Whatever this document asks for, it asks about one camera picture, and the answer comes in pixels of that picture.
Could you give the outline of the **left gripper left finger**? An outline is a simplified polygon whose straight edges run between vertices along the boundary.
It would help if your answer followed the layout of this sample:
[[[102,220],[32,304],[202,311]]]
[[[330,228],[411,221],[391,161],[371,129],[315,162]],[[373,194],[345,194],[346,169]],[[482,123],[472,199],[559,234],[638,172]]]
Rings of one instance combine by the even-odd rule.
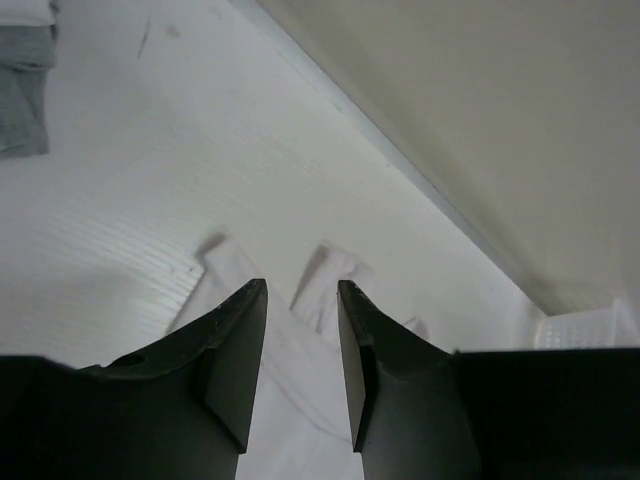
[[[232,479],[248,447],[267,316],[253,279],[107,366],[1,360],[5,479]]]

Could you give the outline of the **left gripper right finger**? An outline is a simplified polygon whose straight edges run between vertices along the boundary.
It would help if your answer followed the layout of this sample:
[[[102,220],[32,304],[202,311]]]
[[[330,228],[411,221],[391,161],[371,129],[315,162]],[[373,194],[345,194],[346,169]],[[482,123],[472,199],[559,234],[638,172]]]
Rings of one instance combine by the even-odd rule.
[[[353,449],[368,479],[635,479],[635,349],[443,351],[337,287]]]

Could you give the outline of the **white tank top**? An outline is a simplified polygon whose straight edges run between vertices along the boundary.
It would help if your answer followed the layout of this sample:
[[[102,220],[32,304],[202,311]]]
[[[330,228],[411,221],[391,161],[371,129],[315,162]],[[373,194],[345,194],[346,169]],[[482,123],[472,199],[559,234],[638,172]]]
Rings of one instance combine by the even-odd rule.
[[[339,346],[337,283],[367,293],[382,281],[358,255],[320,245],[292,302],[270,287],[248,450],[239,479],[361,479],[351,445]]]

